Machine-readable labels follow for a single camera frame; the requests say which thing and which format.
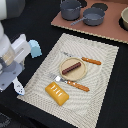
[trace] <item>placemat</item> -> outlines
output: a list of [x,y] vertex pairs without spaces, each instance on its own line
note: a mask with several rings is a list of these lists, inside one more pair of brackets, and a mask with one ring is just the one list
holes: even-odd
[[[45,92],[45,87],[53,82],[48,74],[60,75],[59,65],[68,58],[61,51],[102,62],[102,65],[85,62],[88,72],[83,79],[76,81],[89,87],[89,92],[56,82],[69,94],[69,100],[63,106]],[[116,46],[64,33],[26,85],[26,94],[18,98],[76,127],[95,128],[117,52]]]

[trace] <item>butter knife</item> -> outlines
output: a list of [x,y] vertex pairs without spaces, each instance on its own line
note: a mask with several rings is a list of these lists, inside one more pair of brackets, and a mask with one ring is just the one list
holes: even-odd
[[85,57],[80,57],[80,56],[77,56],[77,55],[72,55],[72,54],[69,54],[69,53],[66,53],[66,52],[61,52],[69,57],[77,57],[77,58],[80,58],[82,59],[83,61],[86,61],[86,62],[89,62],[89,63],[93,63],[93,64],[97,64],[97,65],[101,65],[101,62],[100,61],[97,61],[97,60],[92,60],[92,59],[89,59],[89,58],[85,58]]

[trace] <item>pot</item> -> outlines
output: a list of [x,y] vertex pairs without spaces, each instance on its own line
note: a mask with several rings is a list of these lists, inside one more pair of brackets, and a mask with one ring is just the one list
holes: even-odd
[[128,30],[128,7],[122,11],[121,17],[123,19],[124,27]]
[[81,3],[77,0],[65,0],[63,2],[61,1],[61,16],[65,20],[76,20],[80,16],[81,7]]
[[104,20],[104,16],[105,12],[102,9],[94,7],[88,8],[84,10],[83,18],[71,23],[71,25],[75,25],[80,21],[83,21],[85,24],[90,26],[100,25]]

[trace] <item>gray pot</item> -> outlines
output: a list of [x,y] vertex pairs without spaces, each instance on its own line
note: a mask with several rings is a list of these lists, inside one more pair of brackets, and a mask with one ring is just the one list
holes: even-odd
[[61,16],[66,20],[76,20],[80,16],[81,3],[77,0],[65,0],[60,4]]
[[105,12],[100,8],[88,8],[83,12],[83,18],[77,20],[71,25],[75,25],[80,21],[83,21],[85,24],[90,26],[100,25],[104,20]]

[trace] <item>wooden handle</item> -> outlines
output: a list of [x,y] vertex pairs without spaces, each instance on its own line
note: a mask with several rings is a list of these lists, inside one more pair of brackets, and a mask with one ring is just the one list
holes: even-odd
[[81,89],[81,90],[83,90],[83,91],[86,91],[86,92],[89,91],[89,88],[88,88],[88,87],[85,87],[85,86],[83,86],[83,85],[77,84],[77,83],[72,82],[72,81],[68,81],[67,84],[69,84],[69,85],[71,85],[71,86],[74,86],[74,87],[76,87],[76,88],[79,88],[79,89]]
[[83,61],[87,61],[87,62],[89,62],[89,63],[101,65],[101,62],[100,62],[100,61],[97,61],[97,60],[92,60],[92,59],[88,59],[88,58],[85,58],[85,57],[82,57],[82,60],[83,60]]

